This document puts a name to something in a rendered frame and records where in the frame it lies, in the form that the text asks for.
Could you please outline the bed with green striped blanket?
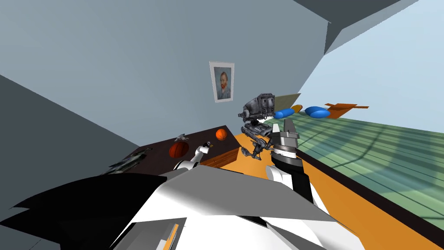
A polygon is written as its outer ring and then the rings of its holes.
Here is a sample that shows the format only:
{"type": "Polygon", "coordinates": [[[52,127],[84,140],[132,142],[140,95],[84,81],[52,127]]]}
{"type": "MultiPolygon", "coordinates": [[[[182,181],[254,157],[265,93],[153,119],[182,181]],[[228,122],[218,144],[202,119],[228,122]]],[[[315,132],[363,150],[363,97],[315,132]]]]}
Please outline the bed with green striped blanket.
{"type": "Polygon", "coordinates": [[[444,230],[444,133],[304,112],[290,118],[301,151],[444,230]]]}

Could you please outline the dark brown wooden desk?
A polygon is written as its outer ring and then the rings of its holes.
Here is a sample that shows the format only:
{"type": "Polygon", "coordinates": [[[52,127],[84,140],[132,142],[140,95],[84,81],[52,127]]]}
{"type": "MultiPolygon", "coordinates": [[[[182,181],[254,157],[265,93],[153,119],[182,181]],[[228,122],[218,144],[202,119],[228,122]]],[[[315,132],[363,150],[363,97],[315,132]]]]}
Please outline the dark brown wooden desk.
{"type": "Polygon", "coordinates": [[[189,144],[189,150],[185,156],[181,158],[171,158],[169,156],[169,149],[175,143],[176,138],[156,142],[139,147],[132,151],[132,153],[130,153],[128,156],[137,151],[152,148],[151,151],[147,152],[144,160],[125,173],[141,173],[151,175],[161,175],[167,173],[173,170],[175,165],[180,161],[191,160],[195,156],[196,149],[208,141],[211,142],[212,147],[210,147],[208,154],[203,155],[200,163],[210,167],[222,168],[237,159],[239,149],[241,147],[232,132],[230,132],[228,127],[225,125],[192,133],[186,135],[186,137],[189,138],[188,141],[185,141],[189,144]],[[224,141],[218,140],[215,135],[216,131],[221,128],[225,129],[228,134],[228,137],[224,141]]]}

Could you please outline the grey walker robot toy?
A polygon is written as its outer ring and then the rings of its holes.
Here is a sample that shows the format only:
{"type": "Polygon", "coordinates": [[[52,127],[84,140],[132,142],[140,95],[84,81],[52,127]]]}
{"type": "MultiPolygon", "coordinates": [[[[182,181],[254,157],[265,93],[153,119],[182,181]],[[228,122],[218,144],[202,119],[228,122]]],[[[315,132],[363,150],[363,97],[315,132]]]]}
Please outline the grey walker robot toy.
{"type": "Polygon", "coordinates": [[[252,153],[247,148],[241,147],[241,152],[244,156],[261,160],[260,153],[262,150],[269,150],[272,146],[271,139],[265,141],[263,138],[271,138],[270,135],[273,128],[259,121],[275,115],[274,99],[275,96],[271,93],[260,94],[246,103],[243,107],[243,112],[238,114],[238,117],[241,117],[244,122],[241,132],[251,138],[252,144],[255,147],[252,153]]]}

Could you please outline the grey toy jet plane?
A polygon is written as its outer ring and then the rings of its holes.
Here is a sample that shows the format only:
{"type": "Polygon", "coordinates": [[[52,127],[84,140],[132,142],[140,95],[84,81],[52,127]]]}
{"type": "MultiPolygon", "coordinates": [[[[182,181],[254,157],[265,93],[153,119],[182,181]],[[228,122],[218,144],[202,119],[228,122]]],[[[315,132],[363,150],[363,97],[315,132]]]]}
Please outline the grey toy jet plane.
{"type": "Polygon", "coordinates": [[[151,150],[152,150],[152,148],[146,148],[144,150],[137,151],[137,152],[131,154],[127,158],[119,161],[118,163],[111,165],[109,167],[109,170],[104,172],[102,175],[119,174],[119,173],[127,172],[129,169],[133,168],[134,166],[139,164],[142,160],[144,160],[144,158],[147,155],[147,152],[151,151],[151,150]]]}

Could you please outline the large dark orange basketball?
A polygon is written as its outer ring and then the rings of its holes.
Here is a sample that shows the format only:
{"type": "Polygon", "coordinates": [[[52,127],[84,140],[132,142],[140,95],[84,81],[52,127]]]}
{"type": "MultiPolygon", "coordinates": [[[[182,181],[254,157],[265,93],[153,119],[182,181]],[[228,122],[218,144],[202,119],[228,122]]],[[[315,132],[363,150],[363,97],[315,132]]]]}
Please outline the large dark orange basketball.
{"type": "Polygon", "coordinates": [[[171,158],[181,158],[187,154],[189,144],[185,141],[175,142],[169,149],[169,156],[171,158]]]}

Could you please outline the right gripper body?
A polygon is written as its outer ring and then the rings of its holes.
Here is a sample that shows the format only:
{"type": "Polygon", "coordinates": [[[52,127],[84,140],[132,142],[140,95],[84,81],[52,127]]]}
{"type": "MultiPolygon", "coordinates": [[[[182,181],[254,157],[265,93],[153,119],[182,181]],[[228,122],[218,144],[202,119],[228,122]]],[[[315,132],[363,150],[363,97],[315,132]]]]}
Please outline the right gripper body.
{"type": "Polygon", "coordinates": [[[274,149],[297,149],[300,137],[297,132],[273,132],[270,138],[274,149]]]}

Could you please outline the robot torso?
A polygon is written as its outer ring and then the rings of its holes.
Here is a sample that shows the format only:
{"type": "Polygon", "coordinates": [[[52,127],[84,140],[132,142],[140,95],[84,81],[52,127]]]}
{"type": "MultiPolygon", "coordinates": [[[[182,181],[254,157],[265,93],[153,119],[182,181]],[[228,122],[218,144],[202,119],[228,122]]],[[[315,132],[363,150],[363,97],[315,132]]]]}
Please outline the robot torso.
{"type": "Polygon", "coordinates": [[[308,201],[275,167],[267,176],[202,165],[172,171],[113,250],[161,250],[163,235],[171,250],[365,250],[318,195],[308,201]]]}

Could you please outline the orange bedside table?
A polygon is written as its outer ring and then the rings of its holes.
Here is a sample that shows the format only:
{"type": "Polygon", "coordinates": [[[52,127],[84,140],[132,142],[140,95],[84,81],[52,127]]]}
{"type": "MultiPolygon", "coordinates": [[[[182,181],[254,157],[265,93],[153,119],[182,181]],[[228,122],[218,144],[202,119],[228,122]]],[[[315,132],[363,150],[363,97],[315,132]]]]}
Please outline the orange bedside table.
{"type": "Polygon", "coordinates": [[[337,104],[330,104],[327,103],[327,106],[329,106],[328,111],[330,112],[330,115],[327,118],[330,119],[338,119],[342,115],[346,114],[351,109],[368,109],[368,106],[358,106],[356,104],[346,104],[346,103],[337,103],[337,104]]]}

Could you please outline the framed portrait painting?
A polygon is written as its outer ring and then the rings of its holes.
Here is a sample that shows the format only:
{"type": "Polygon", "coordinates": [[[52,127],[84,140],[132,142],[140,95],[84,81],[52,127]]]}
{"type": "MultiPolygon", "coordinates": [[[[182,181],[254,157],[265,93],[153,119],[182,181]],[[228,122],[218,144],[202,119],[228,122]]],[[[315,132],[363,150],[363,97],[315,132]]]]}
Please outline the framed portrait painting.
{"type": "Polygon", "coordinates": [[[209,62],[215,103],[233,101],[234,67],[232,62],[209,62]]]}

